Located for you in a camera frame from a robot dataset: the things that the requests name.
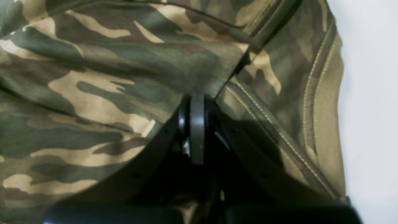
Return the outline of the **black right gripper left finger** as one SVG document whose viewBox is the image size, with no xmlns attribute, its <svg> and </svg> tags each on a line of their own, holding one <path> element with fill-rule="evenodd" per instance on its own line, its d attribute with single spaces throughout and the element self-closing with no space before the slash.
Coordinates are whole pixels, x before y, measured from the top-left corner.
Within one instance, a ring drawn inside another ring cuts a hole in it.
<svg viewBox="0 0 398 224">
<path fill-rule="evenodd" d="M 162 205 L 134 202 L 161 172 L 171 174 L 169 155 L 182 155 L 189 129 L 191 95 L 185 95 L 171 118 L 149 144 L 100 184 L 53 206 L 43 224 L 183 224 L 182 213 Z"/>
</svg>

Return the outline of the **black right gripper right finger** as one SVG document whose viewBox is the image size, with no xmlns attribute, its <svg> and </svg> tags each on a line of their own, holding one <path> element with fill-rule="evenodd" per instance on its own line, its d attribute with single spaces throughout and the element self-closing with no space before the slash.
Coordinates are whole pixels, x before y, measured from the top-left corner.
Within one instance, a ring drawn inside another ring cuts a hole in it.
<svg viewBox="0 0 398 224">
<path fill-rule="evenodd" d="M 317 193 L 289 176 L 263 153 L 240 122 L 229 118 L 209 95 L 190 96 L 190 158 L 194 165 L 213 166 L 229 187 L 270 198 L 272 206 L 236 205 L 226 210 L 227 224 L 360 224 L 349 205 Z"/>
</svg>

